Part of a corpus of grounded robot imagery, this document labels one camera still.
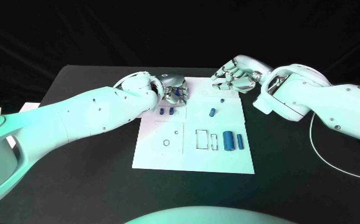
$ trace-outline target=blue cylinder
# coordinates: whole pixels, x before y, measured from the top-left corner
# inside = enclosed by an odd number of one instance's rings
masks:
[[[239,149],[243,150],[245,149],[245,144],[243,144],[243,138],[242,138],[242,135],[238,134],[236,135],[238,137],[238,144],[239,144]]]
[[[215,114],[216,114],[216,109],[213,108],[209,115],[215,117]]]
[[[223,132],[223,138],[225,138],[225,150],[233,151],[235,150],[233,132],[232,131]]]

